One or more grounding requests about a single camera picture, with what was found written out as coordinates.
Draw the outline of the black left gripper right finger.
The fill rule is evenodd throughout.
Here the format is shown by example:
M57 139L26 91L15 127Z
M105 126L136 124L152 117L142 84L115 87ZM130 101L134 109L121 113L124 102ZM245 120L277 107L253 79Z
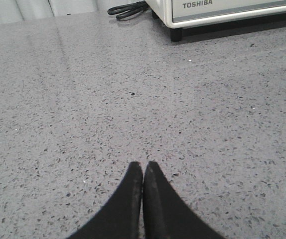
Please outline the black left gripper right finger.
M146 167L143 219L147 239L221 239L179 197L157 162Z

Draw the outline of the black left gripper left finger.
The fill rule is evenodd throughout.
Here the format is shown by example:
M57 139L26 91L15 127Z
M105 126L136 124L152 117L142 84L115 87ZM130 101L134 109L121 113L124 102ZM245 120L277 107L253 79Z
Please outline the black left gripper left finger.
M131 162L116 191L98 213L71 239L137 239L142 198L143 173Z

